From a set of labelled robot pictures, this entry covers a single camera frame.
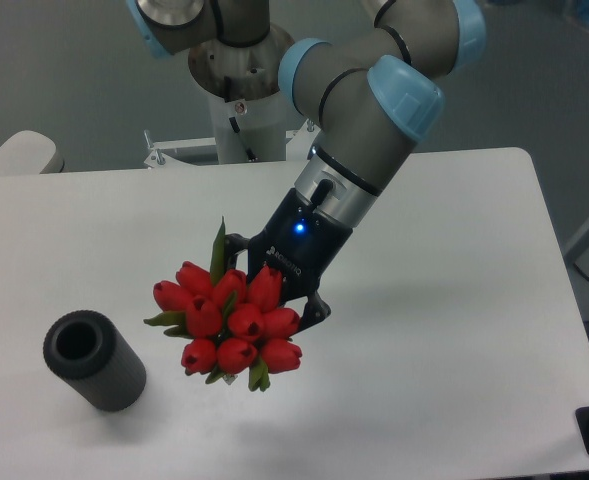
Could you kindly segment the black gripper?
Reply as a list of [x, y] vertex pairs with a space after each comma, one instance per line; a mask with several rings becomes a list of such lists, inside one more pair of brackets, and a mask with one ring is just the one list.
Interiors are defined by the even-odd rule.
[[283, 303], [303, 297], [295, 335], [331, 315], [330, 305], [316, 291], [321, 276], [353, 232], [321, 212], [320, 205], [331, 191], [318, 187], [306, 199], [292, 188], [259, 234], [251, 239], [237, 233], [224, 238], [226, 271], [236, 269], [238, 256], [248, 250], [249, 280], [267, 265], [280, 271], [285, 281], [280, 294]]

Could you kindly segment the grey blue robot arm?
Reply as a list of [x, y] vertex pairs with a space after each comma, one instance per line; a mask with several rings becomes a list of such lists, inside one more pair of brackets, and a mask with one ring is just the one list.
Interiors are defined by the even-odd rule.
[[372, 29], [348, 44], [294, 41], [265, 1], [131, 1], [157, 57], [186, 52], [207, 94], [222, 164], [279, 161], [283, 107], [318, 127], [308, 162], [264, 229], [230, 234], [224, 263], [248, 256], [282, 276], [283, 301], [304, 299], [301, 329], [330, 313], [320, 279], [442, 112], [436, 79], [477, 61], [486, 43], [473, 1], [369, 1]]

